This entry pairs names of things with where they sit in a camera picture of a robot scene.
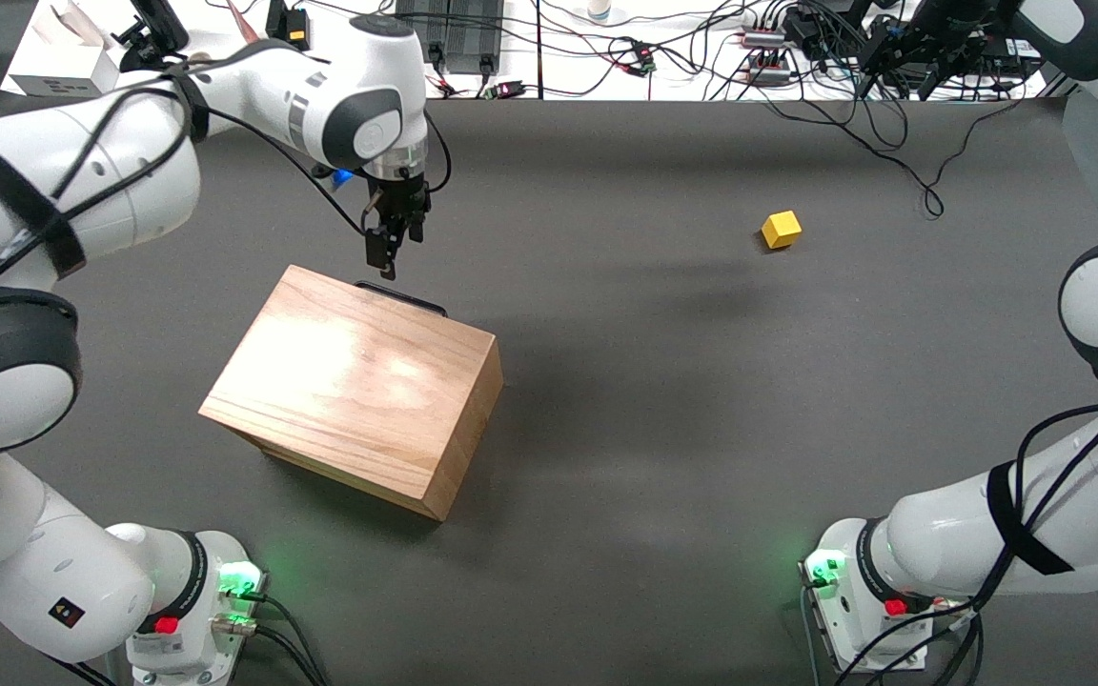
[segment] black velcro strap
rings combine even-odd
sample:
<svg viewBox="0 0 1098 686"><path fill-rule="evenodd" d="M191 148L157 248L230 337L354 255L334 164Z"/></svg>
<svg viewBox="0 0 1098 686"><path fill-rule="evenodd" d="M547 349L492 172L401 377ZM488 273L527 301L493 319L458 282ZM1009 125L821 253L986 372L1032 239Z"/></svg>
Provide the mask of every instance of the black velcro strap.
<svg viewBox="0 0 1098 686"><path fill-rule="evenodd" d="M143 620L143 625L138 628L138 633L155 633L155 622L165 617L184 619L184 616L192 609L192 605L197 604L198 598L201 597L201 589L205 588L209 570L206 548L201 544L197 533L189 533L188 531L173 531L173 533L180 536L180 538L183 538L189 543L189 555L192 556L191 564L189 565L189 578L184 583L184 588L180 589L176 596L176 599L167 604L167 607L164 609L149 614L147 619Z"/></svg>
<svg viewBox="0 0 1098 686"><path fill-rule="evenodd" d="M998 526L998 535L1002 537L1002 543L1007 544L1007 550L1019 560L1023 560L1029 566L1045 576L1052 574L1063 574L1073 572L1066 560L1062 560L1054 551L1051 551L1045 543L1037 541L1037 536L1024 529L1023 522L1015 516L1015 504L1011 503L1010 495L1010 468L1013 463L1002 463L989 470L989 479L986 482L986 501L989 504L989 516L994 517L994 525Z"/></svg>
<svg viewBox="0 0 1098 686"><path fill-rule="evenodd" d="M191 120L189 120L189 125L191 125L189 139L201 143L210 134L210 105L206 104L206 97L201 94L201 89L189 78L189 74L182 66L170 67L165 70L164 75L176 85L177 94L183 95L189 105L189 112L192 114Z"/></svg>
<svg viewBox="0 0 1098 686"><path fill-rule="evenodd" d="M45 252L57 278L66 278L87 265L83 246L70 222L61 216L53 201L36 190L23 175L0 156L0 203L21 218L27 230L42 235Z"/></svg>

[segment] red button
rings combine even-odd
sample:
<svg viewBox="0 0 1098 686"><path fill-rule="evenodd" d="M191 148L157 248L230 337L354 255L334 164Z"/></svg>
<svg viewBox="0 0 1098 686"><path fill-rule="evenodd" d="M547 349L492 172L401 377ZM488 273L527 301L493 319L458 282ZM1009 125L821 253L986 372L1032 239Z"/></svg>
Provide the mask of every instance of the red button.
<svg viewBox="0 0 1098 686"><path fill-rule="evenodd" d="M176 628L180 620L177 617L159 617L155 621L156 633L176 633Z"/></svg>

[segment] white bottle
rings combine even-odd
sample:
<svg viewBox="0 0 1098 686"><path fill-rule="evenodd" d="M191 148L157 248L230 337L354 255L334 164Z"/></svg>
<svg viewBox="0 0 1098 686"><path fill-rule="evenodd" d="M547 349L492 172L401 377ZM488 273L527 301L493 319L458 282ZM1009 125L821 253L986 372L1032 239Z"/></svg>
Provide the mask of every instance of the white bottle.
<svg viewBox="0 0 1098 686"><path fill-rule="evenodd" d="M605 22L609 18L613 0L587 0L587 16L593 22Z"/></svg>

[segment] black square sticker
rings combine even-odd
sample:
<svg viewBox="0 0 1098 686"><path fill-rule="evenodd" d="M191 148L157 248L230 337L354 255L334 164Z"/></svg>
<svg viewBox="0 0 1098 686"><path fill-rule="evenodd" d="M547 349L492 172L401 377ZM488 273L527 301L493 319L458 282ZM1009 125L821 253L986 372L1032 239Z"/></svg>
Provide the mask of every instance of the black square sticker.
<svg viewBox="0 0 1098 686"><path fill-rule="evenodd" d="M54 603L54 607L48 608L48 616L61 621L67 629L75 629L75 625L78 625L80 619L83 619L83 608L78 607L74 603L70 603L66 598L58 598L57 603Z"/></svg>

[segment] white box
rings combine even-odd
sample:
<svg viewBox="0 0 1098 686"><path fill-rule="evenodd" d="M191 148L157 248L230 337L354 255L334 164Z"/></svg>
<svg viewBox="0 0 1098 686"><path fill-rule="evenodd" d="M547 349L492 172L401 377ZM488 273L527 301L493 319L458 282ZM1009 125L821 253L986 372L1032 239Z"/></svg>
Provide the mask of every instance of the white box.
<svg viewBox="0 0 1098 686"><path fill-rule="evenodd" d="M36 57L16 53L18 66L8 75L27 95L96 98L117 86L117 66L103 47L40 45Z"/></svg>

